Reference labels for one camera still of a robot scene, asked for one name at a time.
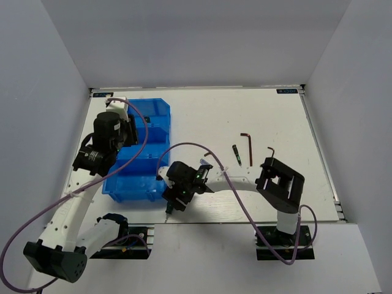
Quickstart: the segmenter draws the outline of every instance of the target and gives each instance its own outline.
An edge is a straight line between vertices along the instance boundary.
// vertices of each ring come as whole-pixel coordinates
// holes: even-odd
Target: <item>allen key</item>
[[[275,154],[275,149],[274,148],[272,148],[272,147],[267,147],[269,150],[272,150],[272,156],[271,157],[274,157],[274,154]]]
[[[242,137],[247,137],[248,142],[249,142],[249,166],[253,166],[253,160],[252,160],[252,139],[251,139],[251,135],[247,134],[247,133],[241,133],[240,134]]]

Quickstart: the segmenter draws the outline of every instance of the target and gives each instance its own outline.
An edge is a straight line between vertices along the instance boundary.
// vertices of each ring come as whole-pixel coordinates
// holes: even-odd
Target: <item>cable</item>
[[[104,248],[105,248],[105,247],[109,247],[109,246],[116,245],[116,243],[118,243],[118,242],[120,242],[120,241],[122,241],[122,240],[124,240],[124,239],[132,238],[132,237],[138,238],[138,239],[143,243],[144,247],[145,247],[146,250],[147,250],[147,254],[149,255],[149,248],[148,248],[148,245],[147,245],[146,241],[145,241],[141,236],[136,235],[136,234],[129,234],[129,235],[123,236],[123,237],[121,237],[121,238],[118,238],[118,239],[116,239],[116,240],[110,241],[109,243],[107,243],[107,244],[104,246]]]
[[[263,236],[263,234],[261,233],[261,231],[258,229],[256,223],[253,221],[251,215],[248,213],[246,207],[244,206],[244,203],[242,202],[242,200],[240,199],[237,190],[235,189],[232,181],[230,180],[230,178],[228,177],[224,166],[222,164],[222,162],[218,159],[218,157],[207,147],[201,145],[201,144],[197,144],[197,143],[191,143],[191,142],[184,142],[184,143],[178,143],[173,145],[172,147],[168,148],[164,153],[162,153],[162,155],[160,156],[160,158],[158,159],[158,163],[157,163],[157,168],[156,168],[156,175],[158,176],[158,171],[159,171],[159,166],[160,166],[160,162],[162,160],[162,158],[165,156],[166,153],[168,153],[170,150],[172,150],[175,147],[181,146],[181,145],[193,145],[193,146],[198,146],[204,150],[206,150],[207,152],[209,152],[215,159],[215,161],[218,163],[219,168],[222,170],[223,175],[225,176],[225,179],[228,183],[228,185],[230,186],[231,190],[234,193],[234,196],[236,197],[240,207],[242,208],[242,210],[244,211],[244,214],[246,215],[247,219],[249,220],[249,222],[251,223],[251,225],[253,226],[253,229],[256,231],[256,234],[258,235],[258,237],[262,240],[262,242],[264,243],[264,245],[271,251],[271,253],[278,259],[280,260],[282,263],[284,263],[285,265],[292,265],[296,259],[296,254],[298,252],[298,243],[300,240],[300,234],[296,234],[296,238],[295,238],[295,243],[294,243],[294,250],[293,250],[293,257],[290,261],[286,261],[285,259],[283,259],[276,251],[275,249],[267,242],[267,240],[265,239],[265,237]],[[297,222],[297,226],[296,226],[296,232],[299,232],[301,229],[301,208],[300,207],[300,213],[298,213],[298,222]],[[312,239],[312,241],[308,244],[308,247],[312,244],[312,242],[314,241],[314,239]]]
[[[102,181],[105,181],[107,178],[113,176],[114,174],[120,172],[121,170],[123,170],[124,168],[126,168],[131,162],[133,162],[135,160],[136,157],[139,156],[139,154],[143,151],[143,149],[145,148],[146,144],[147,144],[147,139],[148,139],[148,125],[146,120],[144,119],[144,116],[140,113],[140,111],[132,104],[130,103],[128,100],[125,99],[119,99],[119,98],[108,98],[107,99],[109,102],[111,101],[120,101],[123,102],[125,104],[128,104],[128,106],[130,106],[133,110],[135,110],[135,112],[138,114],[138,116],[141,117],[141,120],[143,121],[143,124],[145,126],[145,130],[146,130],[146,137],[145,140],[143,141],[143,144],[141,145],[140,149],[138,152],[136,152],[136,154],[129,159],[124,165],[122,165],[121,167],[119,167],[118,169],[116,169],[115,171],[107,174],[106,176],[104,176],[101,179],[97,179],[95,181],[91,181],[90,183],[86,183],[84,186],[81,186],[79,189],[76,189],[75,191],[67,194],[66,196],[64,196],[63,198],[60,198],[59,200],[57,200],[56,202],[54,202],[52,205],[49,205],[48,207],[46,207],[44,210],[42,210],[40,213],[36,214],[35,216],[33,216],[30,220],[28,220],[27,222],[25,222],[18,230],[16,230],[16,232],[10,237],[10,239],[6,242],[6,245],[4,246],[1,255],[0,255],[0,279],[2,280],[3,284],[11,289],[14,292],[18,292],[18,293],[33,293],[33,292],[39,292],[42,289],[50,286],[51,284],[53,284],[55,281],[57,281],[57,278],[51,280],[50,282],[48,282],[47,284],[38,287],[38,288],[34,288],[34,289],[20,289],[15,287],[14,285],[12,285],[6,278],[6,276],[4,275],[4,259],[6,257],[6,253],[8,251],[8,248],[10,247],[12,241],[14,241],[14,239],[20,234],[20,232],[22,232],[29,224],[31,224],[32,222],[34,222],[36,219],[38,219],[40,216],[44,215],[45,213],[47,213],[49,210],[51,210],[52,208],[58,206],[59,204],[69,200],[73,194],[79,194],[80,192],[83,192],[84,190],[92,187],[93,185],[96,185],[98,183],[101,183]]]
[[[124,245],[125,243],[127,243],[126,239],[122,243],[120,243],[120,244],[116,243],[116,245],[121,246],[121,245]]]
[[[313,233],[313,237],[312,237],[311,241],[309,242],[309,244],[306,245],[305,247],[301,248],[301,249],[298,249],[298,252],[305,251],[307,248],[311,247],[313,245],[313,242],[316,239],[316,235],[317,235],[317,217],[316,217],[316,213],[314,213],[314,210],[309,205],[306,205],[306,204],[300,205],[300,211],[301,211],[301,209],[303,207],[307,208],[311,212],[311,214],[313,215],[313,219],[314,219],[314,233]]]
[[[134,247],[136,245],[137,241],[133,242],[131,245],[128,245],[127,247],[125,247],[126,250],[131,249],[132,247]]]

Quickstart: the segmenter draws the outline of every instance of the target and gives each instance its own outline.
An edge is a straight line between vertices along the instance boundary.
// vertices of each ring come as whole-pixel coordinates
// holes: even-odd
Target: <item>tabletop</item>
[[[333,191],[324,171],[299,94],[278,94],[276,89],[116,89],[113,97],[128,99],[162,98],[171,108],[171,145],[191,141],[212,149],[229,167],[238,166],[232,145],[238,147],[243,168],[249,166],[248,140],[252,137],[254,166],[271,156],[305,177],[302,204],[313,208],[319,221],[337,221]],[[105,98],[92,97],[81,138],[92,132],[96,115],[105,111]],[[170,161],[180,160],[194,168],[205,158],[205,150],[180,146],[171,151]],[[258,193],[240,191],[239,195],[254,221],[276,221],[276,210]],[[82,228],[93,225],[106,213],[120,213],[131,224],[165,222],[165,200],[116,203],[102,189],[96,193]],[[302,213],[303,221],[312,221]],[[229,190],[195,195],[185,212],[174,211],[168,223],[245,223],[246,216]]]

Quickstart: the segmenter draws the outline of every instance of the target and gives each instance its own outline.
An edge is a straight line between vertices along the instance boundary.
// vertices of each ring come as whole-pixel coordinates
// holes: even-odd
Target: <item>blue plastic bin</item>
[[[129,99],[129,101],[147,120],[149,133],[147,145],[130,165],[104,182],[102,193],[109,194],[116,202],[144,199],[153,202],[160,199],[166,189],[164,181],[156,181],[156,167],[158,158],[170,146],[170,106],[161,98]],[[130,107],[128,113],[135,116],[139,144],[123,147],[117,155],[116,164],[110,169],[111,172],[136,154],[146,137],[141,118]],[[170,152],[164,156],[160,166],[168,166],[169,154]]]

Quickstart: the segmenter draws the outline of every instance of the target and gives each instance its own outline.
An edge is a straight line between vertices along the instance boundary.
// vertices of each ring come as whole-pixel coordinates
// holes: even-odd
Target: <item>metal frame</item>
[[[320,155],[320,158],[321,158],[321,161],[322,161],[322,164],[323,164],[323,169],[324,169],[324,171],[326,173],[326,177],[328,178],[328,182],[330,184],[330,187],[331,187],[331,190],[332,190],[332,193],[333,193],[333,197],[334,197],[335,201],[339,201],[339,197],[337,196],[335,184],[333,183],[333,179],[332,179],[332,176],[331,176],[330,167],[328,166],[328,163],[326,162],[324,150],[323,150],[323,148],[319,144],[320,134],[319,134],[319,132],[317,131],[317,129],[313,125],[313,121],[314,121],[313,115],[312,115],[311,111],[309,111],[309,108],[308,108],[308,106],[306,104],[305,90],[304,89],[298,90],[298,93],[300,94],[302,105],[304,107],[305,114],[306,114],[306,119],[307,119],[307,121],[309,123],[309,127],[311,128],[311,132],[312,132],[312,135],[313,135],[314,143],[316,144],[318,154]]]
[[[120,87],[120,88],[92,88],[90,89],[90,97],[92,97],[92,93],[98,92],[129,92],[129,91],[161,91],[163,89],[167,90],[196,90],[196,89],[297,89],[300,92],[303,88],[301,85],[274,85],[274,86],[189,86],[189,87]]]

